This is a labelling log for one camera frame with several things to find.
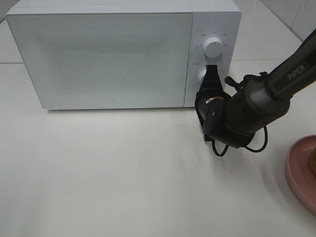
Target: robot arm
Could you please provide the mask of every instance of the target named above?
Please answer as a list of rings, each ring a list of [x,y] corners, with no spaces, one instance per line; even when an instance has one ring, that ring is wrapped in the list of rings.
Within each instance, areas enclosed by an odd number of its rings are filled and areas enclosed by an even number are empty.
[[[237,93],[230,97],[223,91],[216,65],[207,65],[206,74],[196,96],[196,111],[205,141],[212,141],[214,152],[223,156],[228,146],[247,147],[261,128],[285,115],[292,96],[316,80],[316,30],[299,49],[271,73],[246,75],[241,83],[231,77],[225,82]],[[227,144],[218,154],[215,140]]]

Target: white microwave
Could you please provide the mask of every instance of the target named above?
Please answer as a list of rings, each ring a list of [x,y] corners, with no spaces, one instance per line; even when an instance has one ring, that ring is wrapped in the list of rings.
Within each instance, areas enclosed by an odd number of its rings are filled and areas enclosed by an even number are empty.
[[[192,107],[228,74],[232,0],[20,0],[6,19],[45,109]]]

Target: white knob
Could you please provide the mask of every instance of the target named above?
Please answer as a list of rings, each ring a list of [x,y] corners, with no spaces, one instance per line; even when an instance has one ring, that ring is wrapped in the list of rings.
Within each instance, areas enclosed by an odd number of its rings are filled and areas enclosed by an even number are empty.
[[[197,76],[200,84],[201,84],[202,81],[204,80],[205,73],[206,73],[206,69],[202,70],[202,71],[198,74],[198,76]]]
[[[218,57],[223,51],[223,44],[219,36],[211,36],[203,44],[205,55],[209,58]]]

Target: pink bowl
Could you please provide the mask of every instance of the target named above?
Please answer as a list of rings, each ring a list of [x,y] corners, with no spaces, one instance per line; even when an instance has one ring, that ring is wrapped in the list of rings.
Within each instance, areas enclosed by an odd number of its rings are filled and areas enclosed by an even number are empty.
[[[316,215],[316,178],[308,168],[308,159],[316,147],[316,135],[303,137],[290,148],[285,166],[287,182],[298,200]]]

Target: white tabletop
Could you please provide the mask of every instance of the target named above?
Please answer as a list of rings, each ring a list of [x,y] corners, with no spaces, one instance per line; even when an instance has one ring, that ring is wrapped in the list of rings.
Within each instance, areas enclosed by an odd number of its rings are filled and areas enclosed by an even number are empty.
[[[243,20],[230,75],[241,80],[272,70],[300,42],[260,1],[237,3]],[[19,55],[6,54],[18,52],[8,33],[4,22],[1,237],[315,236],[316,217],[284,174],[291,144],[316,131],[315,83],[268,126],[262,153],[229,148],[218,158],[194,109],[42,109]],[[262,142],[260,131],[250,146]]]

